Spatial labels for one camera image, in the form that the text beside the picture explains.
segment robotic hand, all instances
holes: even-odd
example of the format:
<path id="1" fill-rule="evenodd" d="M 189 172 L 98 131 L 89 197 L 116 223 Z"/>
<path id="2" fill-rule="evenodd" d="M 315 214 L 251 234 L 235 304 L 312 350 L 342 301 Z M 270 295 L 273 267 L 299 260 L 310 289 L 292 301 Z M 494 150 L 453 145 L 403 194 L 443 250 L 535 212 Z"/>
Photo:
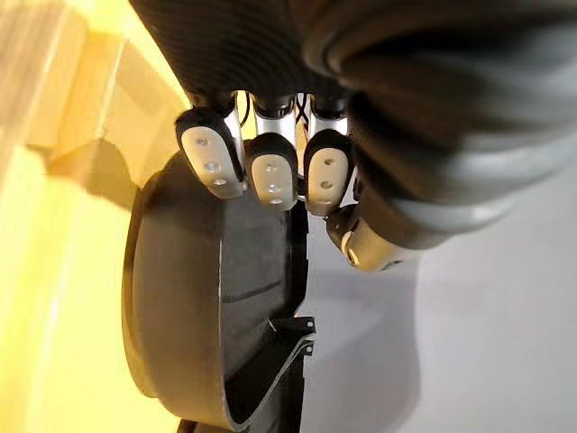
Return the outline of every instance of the robotic hand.
<path id="1" fill-rule="evenodd" d="M 492 223 L 574 152 L 573 1 L 132 1 L 190 96 L 177 136 L 198 178 L 278 211 L 304 197 L 361 270 Z M 245 145 L 237 90 L 256 113 Z M 353 166 L 358 204 L 339 208 Z"/>

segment white wall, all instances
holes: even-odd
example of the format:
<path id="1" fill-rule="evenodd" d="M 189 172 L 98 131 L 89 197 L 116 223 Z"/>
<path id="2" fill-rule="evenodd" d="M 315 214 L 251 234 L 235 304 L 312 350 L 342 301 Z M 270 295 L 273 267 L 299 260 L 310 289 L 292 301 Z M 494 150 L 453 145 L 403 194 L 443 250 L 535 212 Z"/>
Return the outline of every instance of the white wall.
<path id="1" fill-rule="evenodd" d="M 310 225 L 302 433 L 577 431 L 577 166 L 382 274 Z"/>

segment wooden surface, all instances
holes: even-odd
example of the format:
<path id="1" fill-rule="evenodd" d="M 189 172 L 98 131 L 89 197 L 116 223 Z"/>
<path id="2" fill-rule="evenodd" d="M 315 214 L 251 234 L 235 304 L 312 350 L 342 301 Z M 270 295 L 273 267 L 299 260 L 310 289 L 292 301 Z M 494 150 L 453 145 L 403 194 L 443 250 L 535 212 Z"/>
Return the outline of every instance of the wooden surface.
<path id="1" fill-rule="evenodd" d="M 122 1 L 0 3 L 0 75 L 1 430 L 176 431 L 129 373 L 121 287 L 184 94 Z"/>

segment dark gray robot arm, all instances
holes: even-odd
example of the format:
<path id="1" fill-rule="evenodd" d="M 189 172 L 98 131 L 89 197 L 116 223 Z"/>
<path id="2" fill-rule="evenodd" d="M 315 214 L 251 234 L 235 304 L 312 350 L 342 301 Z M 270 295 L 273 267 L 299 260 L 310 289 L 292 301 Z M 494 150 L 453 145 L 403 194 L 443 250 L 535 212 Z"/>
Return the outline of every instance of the dark gray robot arm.
<path id="1" fill-rule="evenodd" d="M 305 47 L 357 92 L 362 194 L 327 222 L 351 264 L 380 270 L 486 226 L 572 160 L 575 2 L 343 3 L 317 11 Z"/>

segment white fingertip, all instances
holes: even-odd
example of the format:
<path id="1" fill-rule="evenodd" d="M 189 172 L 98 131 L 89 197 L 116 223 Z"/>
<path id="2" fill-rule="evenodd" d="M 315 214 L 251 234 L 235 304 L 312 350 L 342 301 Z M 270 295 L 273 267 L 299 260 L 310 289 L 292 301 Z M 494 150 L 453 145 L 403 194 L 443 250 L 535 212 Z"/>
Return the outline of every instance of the white fingertip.
<path id="1" fill-rule="evenodd" d="M 206 126 L 195 126 L 182 134 L 181 141 L 195 173 L 210 192 L 219 198 L 243 194 L 243 182 L 236 176 L 232 156 L 219 133 Z"/>
<path id="2" fill-rule="evenodd" d="M 287 211 L 297 202 L 290 163 L 277 154 L 265 154 L 254 159 L 252 183 L 259 201 L 265 207 Z"/>
<path id="3" fill-rule="evenodd" d="M 351 266 L 365 272 L 384 271 L 421 254 L 383 239 L 362 219 L 352 232 L 343 236 L 341 251 Z"/>
<path id="4" fill-rule="evenodd" d="M 326 217 L 338 208 L 347 187 L 349 160 L 346 154 L 327 147 L 313 155 L 308 165 L 307 209 Z"/>

